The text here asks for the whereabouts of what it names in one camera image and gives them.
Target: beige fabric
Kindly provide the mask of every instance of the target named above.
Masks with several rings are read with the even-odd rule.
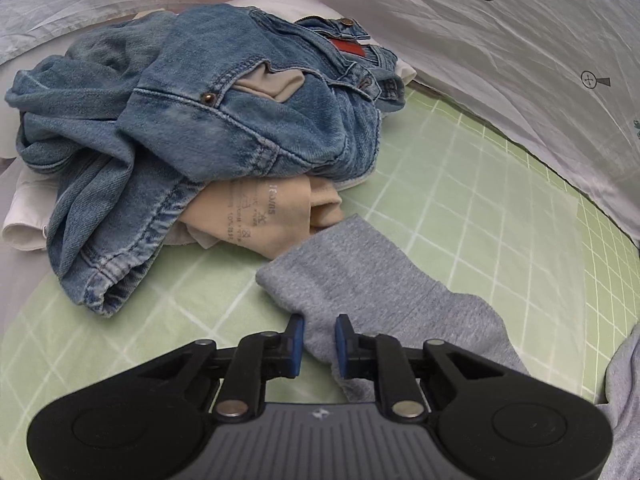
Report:
[[[283,103],[305,82],[302,70],[291,68],[282,72],[267,72],[267,65],[262,63],[254,70],[241,77],[233,86],[236,90],[273,99]]]
[[[344,218],[331,181],[308,177],[239,178],[212,182],[184,210],[180,221],[267,258]]]

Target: red label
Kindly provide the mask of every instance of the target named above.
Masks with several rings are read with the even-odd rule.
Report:
[[[329,41],[331,41],[335,45],[335,47],[342,52],[357,54],[358,56],[364,57],[364,49],[357,43],[346,40],[336,40],[334,38],[329,38]]]

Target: gray garment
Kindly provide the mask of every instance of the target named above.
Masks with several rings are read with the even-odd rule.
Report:
[[[613,428],[613,450],[600,480],[640,479],[640,323],[607,367],[608,404],[598,408]]]
[[[332,371],[350,401],[373,400],[373,384],[339,378],[335,318],[356,332],[385,333],[422,348],[441,338],[514,370],[527,370],[487,302],[449,292],[359,216],[312,236],[262,267],[256,281],[278,305],[305,317],[305,347]]]

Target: green mat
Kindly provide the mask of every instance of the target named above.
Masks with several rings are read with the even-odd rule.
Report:
[[[637,250],[587,199],[497,132],[420,92],[385,119],[376,173],[342,196],[347,214],[364,216],[422,270],[489,301],[533,375],[595,400],[638,320],[640,280]],[[164,248],[108,320],[70,304],[53,275],[43,280],[2,341],[0,478],[37,479],[24,435],[57,396],[199,337],[232,346],[281,330],[286,313],[254,282],[264,261],[228,244]],[[328,367],[309,356],[301,377],[271,381],[267,398],[344,400]]]

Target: gray gripper base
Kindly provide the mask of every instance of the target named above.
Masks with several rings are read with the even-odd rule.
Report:
[[[172,480],[473,480],[429,433],[380,415],[375,404],[267,404],[218,428]]]

